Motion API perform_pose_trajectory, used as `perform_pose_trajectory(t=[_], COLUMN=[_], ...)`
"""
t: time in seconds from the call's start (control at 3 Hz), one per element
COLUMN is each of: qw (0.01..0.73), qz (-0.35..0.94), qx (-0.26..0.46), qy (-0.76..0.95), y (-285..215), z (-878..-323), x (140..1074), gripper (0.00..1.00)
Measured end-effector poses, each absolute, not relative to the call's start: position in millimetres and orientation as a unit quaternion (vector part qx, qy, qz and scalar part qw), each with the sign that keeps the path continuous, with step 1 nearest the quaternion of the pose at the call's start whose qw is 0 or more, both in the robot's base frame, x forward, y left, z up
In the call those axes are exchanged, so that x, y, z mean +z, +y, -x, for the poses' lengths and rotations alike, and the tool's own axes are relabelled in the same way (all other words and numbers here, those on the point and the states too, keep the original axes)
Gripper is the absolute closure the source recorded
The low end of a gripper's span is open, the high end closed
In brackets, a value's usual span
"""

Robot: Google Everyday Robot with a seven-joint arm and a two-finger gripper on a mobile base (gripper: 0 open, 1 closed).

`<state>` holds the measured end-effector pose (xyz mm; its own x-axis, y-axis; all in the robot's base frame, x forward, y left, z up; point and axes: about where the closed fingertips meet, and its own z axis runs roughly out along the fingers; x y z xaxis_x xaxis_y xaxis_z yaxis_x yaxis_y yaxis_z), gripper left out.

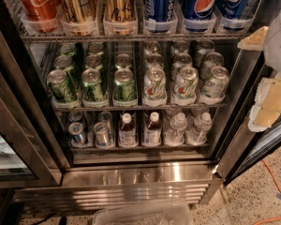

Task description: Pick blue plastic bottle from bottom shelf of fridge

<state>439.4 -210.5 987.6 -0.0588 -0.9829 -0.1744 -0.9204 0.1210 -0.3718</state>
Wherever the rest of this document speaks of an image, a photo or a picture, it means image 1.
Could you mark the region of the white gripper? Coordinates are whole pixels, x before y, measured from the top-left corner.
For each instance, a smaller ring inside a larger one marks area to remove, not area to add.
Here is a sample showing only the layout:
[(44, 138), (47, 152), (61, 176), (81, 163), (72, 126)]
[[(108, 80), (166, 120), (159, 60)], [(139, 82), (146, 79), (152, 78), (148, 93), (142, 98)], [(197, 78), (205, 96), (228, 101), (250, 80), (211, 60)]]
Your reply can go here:
[(274, 78), (261, 79), (249, 114), (248, 128), (261, 132), (270, 128), (281, 115), (281, 12), (269, 27), (262, 26), (243, 38), (237, 47), (247, 51), (263, 50), (266, 64), (278, 71)]

